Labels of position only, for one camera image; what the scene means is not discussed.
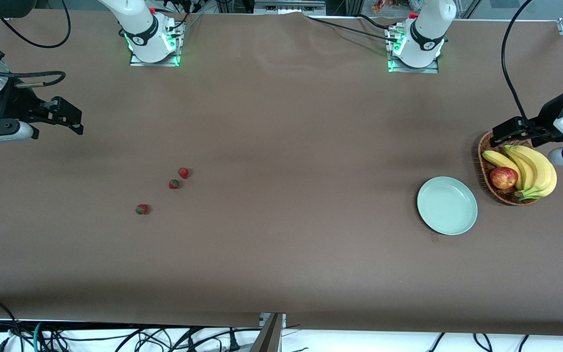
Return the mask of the pale green plate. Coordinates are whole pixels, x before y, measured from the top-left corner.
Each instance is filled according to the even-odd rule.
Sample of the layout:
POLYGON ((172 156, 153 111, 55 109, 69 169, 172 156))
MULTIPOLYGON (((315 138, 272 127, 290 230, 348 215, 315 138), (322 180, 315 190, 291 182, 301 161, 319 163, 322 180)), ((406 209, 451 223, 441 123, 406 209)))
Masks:
POLYGON ((472 191, 446 176, 425 182, 416 196, 418 214, 426 225, 446 236, 458 236, 475 225, 478 205, 472 191))

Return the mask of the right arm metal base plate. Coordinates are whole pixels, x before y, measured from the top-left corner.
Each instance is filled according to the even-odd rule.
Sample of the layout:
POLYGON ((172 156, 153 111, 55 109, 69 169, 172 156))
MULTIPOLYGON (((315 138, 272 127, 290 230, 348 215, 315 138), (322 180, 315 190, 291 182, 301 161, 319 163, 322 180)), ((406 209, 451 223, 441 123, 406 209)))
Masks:
POLYGON ((131 51, 130 66, 178 67, 184 38, 184 23, 165 18, 158 31, 143 42, 143 38, 124 32, 131 51))

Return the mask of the brown table cover sheet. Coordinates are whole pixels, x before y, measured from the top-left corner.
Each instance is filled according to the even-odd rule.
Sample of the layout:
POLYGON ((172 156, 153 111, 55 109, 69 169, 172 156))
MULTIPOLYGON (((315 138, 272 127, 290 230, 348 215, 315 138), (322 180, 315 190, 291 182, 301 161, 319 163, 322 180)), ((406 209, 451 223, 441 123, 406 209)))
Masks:
POLYGON ((18 318, 563 334, 563 167, 510 207, 473 158, 518 114, 505 22, 452 23, 439 72, 409 74, 298 13, 201 16, 179 67, 129 66, 111 13, 71 17, 52 50, 0 27, 11 70, 67 73, 37 94, 85 127, 0 143, 0 302, 18 318), (476 198, 461 235, 418 214, 438 176, 476 198))

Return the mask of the grey background device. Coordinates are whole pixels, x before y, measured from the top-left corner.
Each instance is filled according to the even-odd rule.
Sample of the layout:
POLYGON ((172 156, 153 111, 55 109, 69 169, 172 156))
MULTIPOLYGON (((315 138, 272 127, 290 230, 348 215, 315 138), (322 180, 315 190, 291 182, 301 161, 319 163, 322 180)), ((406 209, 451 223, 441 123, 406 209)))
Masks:
POLYGON ((326 16, 325 0, 254 0, 254 14, 303 13, 307 16, 326 16))

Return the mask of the red apple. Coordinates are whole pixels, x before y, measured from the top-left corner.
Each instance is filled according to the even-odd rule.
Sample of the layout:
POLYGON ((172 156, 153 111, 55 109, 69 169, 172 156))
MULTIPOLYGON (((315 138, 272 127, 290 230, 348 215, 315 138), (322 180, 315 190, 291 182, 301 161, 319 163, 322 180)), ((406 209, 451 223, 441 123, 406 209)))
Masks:
POLYGON ((519 174, 509 167, 496 167, 491 171, 489 181, 496 189, 513 189, 519 181, 519 174))

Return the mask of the brown wicker basket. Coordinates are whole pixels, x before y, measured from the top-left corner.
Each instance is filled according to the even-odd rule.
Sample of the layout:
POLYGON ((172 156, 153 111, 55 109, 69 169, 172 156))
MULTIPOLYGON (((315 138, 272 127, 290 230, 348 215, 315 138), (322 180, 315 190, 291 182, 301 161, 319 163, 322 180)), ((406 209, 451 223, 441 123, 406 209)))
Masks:
POLYGON ((502 203, 507 206, 526 206, 538 202, 537 199, 525 199, 520 201, 516 195, 517 190, 511 188, 509 190, 499 190, 494 187, 490 181, 491 171, 496 168, 496 166, 485 160, 482 153, 487 150, 493 150, 505 157, 508 155, 503 150, 503 144, 498 147, 492 147, 491 142, 494 140, 493 131, 489 130, 487 133, 483 134, 478 140, 478 145, 473 148, 473 157, 476 168, 476 176, 478 178, 480 186, 483 188, 484 192, 492 198, 496 203, 502 203))

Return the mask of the yellow banana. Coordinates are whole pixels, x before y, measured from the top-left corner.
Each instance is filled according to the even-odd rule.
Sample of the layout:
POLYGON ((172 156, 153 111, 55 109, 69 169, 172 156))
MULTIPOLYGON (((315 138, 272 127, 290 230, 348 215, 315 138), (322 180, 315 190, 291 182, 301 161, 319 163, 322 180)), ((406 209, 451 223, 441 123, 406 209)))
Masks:
POLYGON ((507 167, 514 170, 516 174, 518 174, 518 180, 515 183, 515 187, 518 190, 523 189, 522 174, 520 172, 519 166, 512 159, 509 159, 507 156, 504 156, 503 154, 500 154, 494 150, 485 150, 482 153, 482 157, 487 162, 491 162, 496 167, 507 167))
POLYGON ((541 199, 549 196, 557 185, 557 174, 554 165, 543 154, 529 147, 520 149, 520 151, 516 151, 516 148, 513 150, 516 156, 522 157, 525 162, 529 163, 534 172, 532 189, 527 192, 521 192, 517 189, 516 195, 519 200, 541 199))
POLYGON ((529 163, 525 162, 524 159, 520 156, 516 156, 514 152, 514 148, 516 151, 520 151, 520 149, 525 148, 522 145, 510 145, 505 144, 502 146, 503 151, 507 154, 508 158, 518 167, 519 171, 519 180, 516 184, 516 189, 521 192, 527 192, 528 190, 532 189, 534 183, 534 172, 532 167, 530 167, 529 163))

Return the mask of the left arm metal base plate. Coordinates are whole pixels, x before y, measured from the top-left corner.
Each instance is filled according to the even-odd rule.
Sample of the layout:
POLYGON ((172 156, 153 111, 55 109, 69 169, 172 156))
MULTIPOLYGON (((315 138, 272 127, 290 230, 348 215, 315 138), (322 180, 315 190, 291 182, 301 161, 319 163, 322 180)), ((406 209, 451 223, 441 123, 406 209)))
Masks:
POLYGON ((431 51, 422 51, 420 49, 412 49, 415 44, 413 40, 407 38, 407 29, 404 22, 398 22, 394 25, 388 26, 384 30, 387 39, 394 39, 393 42, 386 41, 387 60, 389 72, 398 73, 438 73, 438 57, 440 49, 431 51), (414 63, 417 58, 426 60, 432 58, 432 61, 423 67, 414 67, 404 62, 404 58, 411 58, 414 63))

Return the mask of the aluminium frame profile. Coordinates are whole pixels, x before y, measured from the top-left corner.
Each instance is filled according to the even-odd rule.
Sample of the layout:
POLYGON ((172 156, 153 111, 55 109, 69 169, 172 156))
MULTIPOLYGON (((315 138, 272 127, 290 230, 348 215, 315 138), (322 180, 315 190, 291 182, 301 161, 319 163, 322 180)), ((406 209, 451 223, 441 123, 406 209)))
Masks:
POLYGON ((249 352, 280 352, 282 332, 286 328, 286 314, 262 312, 259 326, 261 330, 249 352))

